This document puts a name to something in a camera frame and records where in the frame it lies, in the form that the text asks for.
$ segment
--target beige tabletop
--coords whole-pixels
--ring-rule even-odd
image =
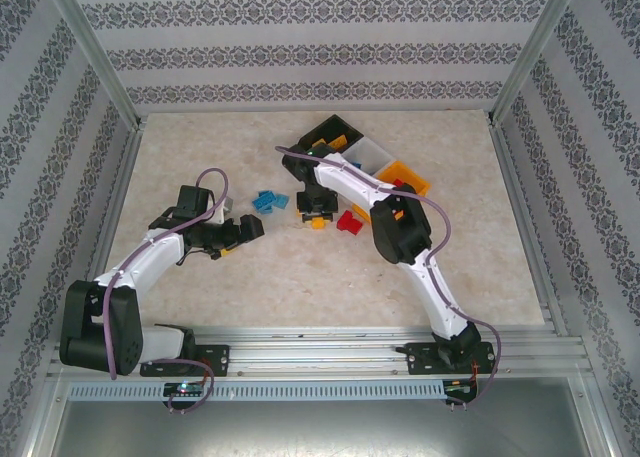
[[[312,230],[296,215],[302,190],[280,164],[290,146],[332,112],[151,114],[109,258],[117,263],[147,226],[175,205],[182,184],[221,167],[232,217],[255,213],[258,191],[287,194],[262,219],[265,235],[217,261],[202,254],[172,267],[140,302],[145,324],[187,326],[408,326],[427,324],[409,278],[376,251],[371,227],[354,236],[335,223]],[[432,185],[448,212],[449,245],[438,261],[470,315],[494,324],[542,324],[520,237],[481,111],[338,112]],[[222,182],[202,185],[219,194]],[[341,209],[348,205],[341,202]],[[427,209],[438,242],[443,224]]]

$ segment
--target perforated metal strip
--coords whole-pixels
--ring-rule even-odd
[[[123,402],[162,400],[161,382],[77,382],[69,400],[74,402]],[[217,382],[212,401],[336,401],[444,399],[441,380],[366,382]],[[196,397],[178,397],[198,400]]]

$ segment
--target robotic arm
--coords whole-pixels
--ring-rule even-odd
[[[415,199],[390,195],[380,190],[395,188],[415,193],[414,189],[408,184],[396,188],[369,176],[328,145],[314,146],[309,152],[294,145],[288,151],[311,154],[336,164],[310,161],[292,155],[283,157],[282,164],[285,168],[305,184],[305,192],[300,192],[297,196],[303,220],[316,216],[332,218],[332,213],[337,211],[336,194],[367,210],[371,216],[376,249],[385,260],[399,265],[416,288],[429,316],[433,336],[438,343],[439,357],[452,369],[466,365],[480,343],[480,333],[474,323],[452,310],[452,307],[459,309],[459,306],[435,259],[429,258],[431,227],[424,210]],[[451,306],[445,304],[438,294],[429,269]]]
[[[108,371],[104,325],[94,318],[102,315],[107,286],[119,272],[121,276],[111,292],[109,318],[116,372],[128,375],[139,362],[157,359],[181,357],[193,360],[196,352],[193,332],[169,325],[142,327],[138,300],[144,298],[169,267],[180,265],[192,249],[205,252],[215,260],[224,252],[264,235],[260,219],[243,215],[240,225],[235,225],[233,219],[224,220],[222,216],[217,219],[222,224],[200,221],[161,240],[154,240],[167,230],[206,213],[210,196],[213,197],[213,193],[208,189],[183,185],[178,204],[151,223],[137,247],[146,248],[125,270],[118,269],[127,259],[92,282],[76,281],[69,287],[60,338],[63,364]],[[216,214],[218,212],[224,213],[222,206]]]

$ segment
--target patterned wallpaper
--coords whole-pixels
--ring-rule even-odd
[[[0,455],[86,278],[129,130],[52,0],[0,0]]]
[[[565,321],[640,455],[640,0],[572,0],[503,123]]]
[[[79,0],[141,114],[490,109],[546,0]]]

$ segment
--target metal base plate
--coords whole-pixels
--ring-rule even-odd
[[[452,370],[438,355],[438,344],[434,342],[414,342],[404,346],[407,352],[409,375],[433,374],[472,374],[472,362],[478,365],[479,374],[490,374],[495,362],[493,345],[490,342],[480,342],[476,350],[469,357],[469,363]]]
[[[197,345],[193,360],[204,362],[211,367],[215,377],[226,377],[229,368],[228,345]],[[182,364],[142,364],[142,377],[202,377],[204,369],[195,365]]]

